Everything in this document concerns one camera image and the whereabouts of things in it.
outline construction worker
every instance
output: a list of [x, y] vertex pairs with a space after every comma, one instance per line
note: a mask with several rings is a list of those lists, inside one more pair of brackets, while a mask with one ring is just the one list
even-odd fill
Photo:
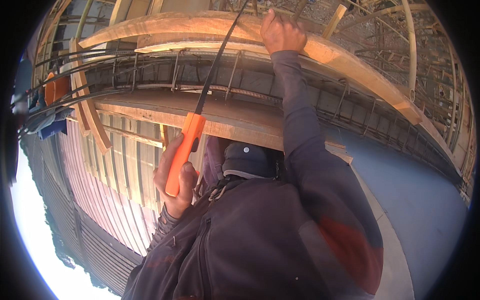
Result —
[[165, 201], [158, 229], [123, 299], [374, 297], [382, 236], [352, 169], [325, 150], [298, 58], [303, 26], [270, 9], [261, 36], [285, 90], [286, 180], [272, 179], [261, 148], [233, 143], [225, 179], [192, 205], [197, 174], [189, 162], [178, 196], [165, 193], [183, 136], [171, 141], [154, 177]]

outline hand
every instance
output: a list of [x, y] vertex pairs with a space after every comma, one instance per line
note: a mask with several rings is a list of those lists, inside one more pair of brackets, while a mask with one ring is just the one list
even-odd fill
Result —
[[197, 184], [198, 174], [193, 168], [191, 162], [187, 161], [180, 169], [179, 182], [180, 191], [177, 197], [172, 197], [165, 192], [167, 184], [168, 172], [172, 165], [173, 157], [178, 147], [183, 141], [183, 133], [170, 142], [166, 150], [163, 152], [158, 168], [153, 171], [153, 183], [160, 193], [160, 198], [165, 201], [168, 214], [179, 219], [185, 209], [192, 204], [193, 189]]
[[268, 10], [260, 29], [269, 54], [283, 50], [303, 52], [307, 44], [307, 35], [302, 23], [297, 23], [283, 14], [275, 15], [273, 9]]

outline wooden frame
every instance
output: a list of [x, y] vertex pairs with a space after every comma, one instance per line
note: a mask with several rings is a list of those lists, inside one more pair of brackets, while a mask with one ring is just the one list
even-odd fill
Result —
[[[192, 93], [138, 90], [96, 97], [95, 107], [107, 114], [182, 128], [197, 100]], [[283, 151], [283, 113], [279, 108], [233, 99], [225, 106], [223, 100], [207, 96], [202, 115], [207, 119], [204, 134]], [[353, 159], [345, 147], [332, 141], [325, 142], [325, 148], [348, 163]]]

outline wall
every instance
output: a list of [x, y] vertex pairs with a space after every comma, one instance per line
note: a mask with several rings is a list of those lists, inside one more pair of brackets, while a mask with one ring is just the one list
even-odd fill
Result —
[[447, 179], [428, 166], [353, 133], [329, 129], [347, 147], [398, 235], [415, 298], [423, 299], [445, 267], [467, 208]]

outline wooden plank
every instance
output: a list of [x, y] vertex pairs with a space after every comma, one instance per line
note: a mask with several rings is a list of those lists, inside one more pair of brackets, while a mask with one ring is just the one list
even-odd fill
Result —
[[98, 143], [95, 140], [95, 137], [93, 137], [93, 141], [95, 141], [94, 149], [95, 149], [95, 159], [97, 163], [97, 172], [99, 176], [99, 180], [104, 183], [105, 185], [109, 185], [109, 181], [107, 179], [107, 173], [105, 172], [105, 164], [103, 161], [103, 155], [106, 154], [102, 153], [101, 150], [98, 148]]
[[[149, 0], [117, 0], [113, 7], [109, 26], [126, 20], [145, 16], [149, 8]], [[135, 37], [121, 39], [122, 42], [136, 42]]]
[[[101, 114], [100, 120], [104, 126], [110, 125], [110, 117], [111, 115]], [[104, 165], [105, 165], [105, 175], [107, 177], [107, 186], [113, 188], [117, 192], [119, 191], [118, 182], [115, 180], [115, 171], [113, 168], [113, 147], [111, 147], [104, 155]]]
[[[154, 137], [155, 129], [153, 123], [142, 121], [140, 122], [140, 133], [145, 136]], [[155, 210], [156, 209], [156, 190], [153, 184], [153, 170], [155, 162], [155, 147], [144, 143], [140, 144], [140, 165], [142, 174], [142, 188], [144, 193], [145, 206]]]
[[322, 37], [324, 39], [330, 39], [332, 36], [333, 31], [335, 30], [336, 26], [338, 25], [338, 22], [340, 22], [340, 19], [343, 17], [343, 14], [347, 11], [347, 8], [340, 4], [338, 8], [336, 9], [333, 17], [330, 19], [330, 22], [328, 22], [327, 28], [325, 28], [324, 32], [322, 33]]
[[[125, 128], [123, 130], [128, 129], [128, 131], [137, 131], [137, 120], [125, 119]], [[140, 204], [141, 206], [145, 206], [145, 202], [143, 200], [142, 193], [140, 192], [140, 187], [138, 185], [138, 161], [137, 161], [137, 141], [127, 139], [122, 137], [125, 141], [125, 152], [123, 153], [126, 156], [126, 169], [128, 175], [128, 186], [130, 187], [130, 191], [132, 193], [132, 200]]]
[[160, 124], [160, 136], [161, 136], [162, 141], [163, 141], [162, 150], [165, 151], [165, 149], [166, 149], [167, 146], [168, 146], [168, 142], [169, 142], [169, 139], [168, 139], [168, 126], [167, 126], [167, 125], [165, 125], [165, 124]]
[[41, 37], [39, 44], [38, 44], [38, 50], [37, 53], [40, 53], [42, 51], [42, 47], [46, 44], [48, 40], [48, 36], [52, 33], [52, 30], [55, 28], [57, 22], [60, 20], [61, 15], [67, 8], [67, 6], [70, 4], [72, 0], [64, 0], [64, 2], [60, 5], [60, 8], [57, 10], [55, 13], [55, 16], [52, 19], [52, 22], [48, 26], [48, 28], [45, 30], [45, 33]]
[[[121, 128], [122, 127], [122, 118], [118, 116], [113, 116], [113, 127]], [[132, 192], [127, 188], [127, 178], [125, 176], [126, 170], [123, 163], [123, 149], [122, 149], [122, 136], [118, 134], [113, 134], [113, 159], [115, 162], [115, 170], [117, 174], [117, 183], [119, 186], [119, 192], [122, 195], [125, 195], [128, 199], [132, 198]]]
[[[78, 41], [79, 39], [77, 38], [72, 38], [70, 40], [70, 52], [77, 52], [81, 51], [82, 49], [78, 46]], [[78, 55], [72, 55], [70, 58], [76, 58]], [[81, 60], [76, 60], [72, 62], [72, 68], [76, 68], [78, 66], [82, 65]], [[83, 86], [87, 84], [87, 79], [85, 76], [84, 71], [79, 71], [74, 74], [75, 78], [75, 84], [76, 86]], [[81, 90], [78, 92], [79, 96], [84, 96], [90, 93], [90, 90], [88, 87], [85, 89]], [[92, 135], [95, 137], [95, 142], [97, 143], [97, 146], [102, 154], [106, 153], [108, 149], [112, 147], [110, 140], [108, 139], [107, 134], [105, 133], [105, 130], [103, 129], [103, 125], [100, 122], [100, 118], [98, 117], [98, 114], [95, 110], [95, 105], [93, 103], [92, 99], [87, 99], [85, 101], [82, 101], [79, 105], [82, 106], [84, 113], [85, 113], [85, 119], [88, 122], [88, 125], [91, 129]]]
[[[70, 75], [70, 83], [72, 86], [72, 91], [77, 88], [77, 84], [75, 81], [75, 75], [71, 74]], [[72, 95], [72, 98], [77, 98], [77, 93]], [[90, 126], [88, 125], [84, 108], [80, 106], [79, 104], [74, 104], [72, 105], [72, 108], [75, 110], [75, 115], [78, 118], [78, 129], [80, 131], [80, 134], [82, 136], [87, 136], [90, 133]]]
[[[67, 120], [78, 122], [78, 119], [75, 118], [75, 117], [67, 117]], [[104, 124], [103, 128], [105, 129], [105, 131], [116, 133], [118, 135], [124, 136], [124, 137], [132, 139], [134, 141], [141, 142], [141, 143], [144, 143], [144, 144], [147, 144], [147, 145], [152, 145], [154, 147], [161, 148], [163, 146], [162, 140], [151, 138], [151, 137], [143, 135], [143, 134], [137, 134], [137, 133], [134, 133], [134, 132], [129, 132], [129, 131], [125, 131], [125, 130], [122, 130], [122, 129], [114, 128], [114, 127], [105, 125], [105, 123], [103, 123], [103, 124]]]
[[87, 148], [87, 154], [91, 162], [92, 168], [90, 169], [92, 171], [92, 176], [97, 178], [98, 180], [101, 180], [101, 176], [98, 171], [98, 165], [97, 165], [97, 159], [96, 159], [96, 150], [94, 147], [94, 139], [92, 134], [89, 134], [88, 136], [85, 137], [86, 141], [86, 148]]
[[163, 5], [163, 0], [152, 0], [152, 4], [148, 8], [147, 14], [156, 14], [161, 12]]
[[110, 16], [109, 26], [123, 22], [127, 19], [128, 9], [132, 0], [117, 0]]
[[80, 132], [80, 130], [78, 131], [78, 139], [80, 141], [80, 151], [82, 152], [82, 159], [84, 161], [84, 167], [85, 167], [85, 171], [88, 172], [88, 173], [92, 173], [91, 171], [91, 165], [90, 165], [90, 160], [88, 159], [88, 153], [87, 153], [87, 149], [86, 149], [86, 144], [85, 144], [85, 139], [82, 135], [82, 133]]
[[[139, 90], [135, 95], [109, 95], [96, 99], [96, 108], [115, 114], [164, 124], [180, 132], [188, 111], [193, 111], [198, 97], [192, 93]], [[202, 113], [207, 121], [205, 135], [219, 136], [234, 141], [255, 144], [283, 151], [283, 115], [279, 108], [239, 100], [223, 100], [207, 96]], [[335, 155], [347, 155], [345, 149], [329, 144], [330, 150], [340, 149]]]
[[[234, 18], [235, 14], [229, 12], [163, 12], [99, 30], [80, 44], [89, 47], [126, 36], [154, 33], [191, 32], [224, 35]], [[232, 37], [261, 42], [260, 27], [261, 20], [243, 15], [239, 18], [239, 24]], [[321, 37], [310, 34], [307, 36], [305, 54], [315, 60], [319, 68], [333, 69], [343, 74], [352, 86], [360, 85], [370, 90], [402, 113], [412, 124], [416, 125], [422, 120], [420, 110], [368, 64]], [[259, 48], [267, 54], [264, 47]]]

